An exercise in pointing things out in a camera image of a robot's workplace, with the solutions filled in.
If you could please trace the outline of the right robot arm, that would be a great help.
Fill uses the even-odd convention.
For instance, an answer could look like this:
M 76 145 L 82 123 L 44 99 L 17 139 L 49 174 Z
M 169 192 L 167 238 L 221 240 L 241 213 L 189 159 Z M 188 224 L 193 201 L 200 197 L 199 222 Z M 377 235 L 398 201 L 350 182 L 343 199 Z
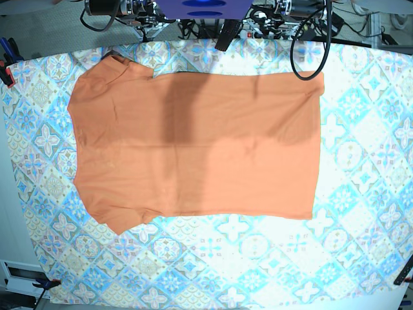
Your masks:
M 89 25 L 84 16 L 108 16 L 103 28 Z M 117 21 L 133 28 L 157 26 L 161 20 L 153 1 L 139 0 L 85 0 L 80 22 L 94 32 L 106 32 Z

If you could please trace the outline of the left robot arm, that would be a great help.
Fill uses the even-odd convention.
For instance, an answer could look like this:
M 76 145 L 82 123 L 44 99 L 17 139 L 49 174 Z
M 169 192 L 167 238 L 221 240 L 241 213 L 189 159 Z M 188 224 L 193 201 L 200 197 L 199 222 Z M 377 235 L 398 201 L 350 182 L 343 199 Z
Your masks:
M 248 38 L 292 39 L 313 29 L 327 32 L 325 1 L 265 1 L 253 4 L 244 20 Z

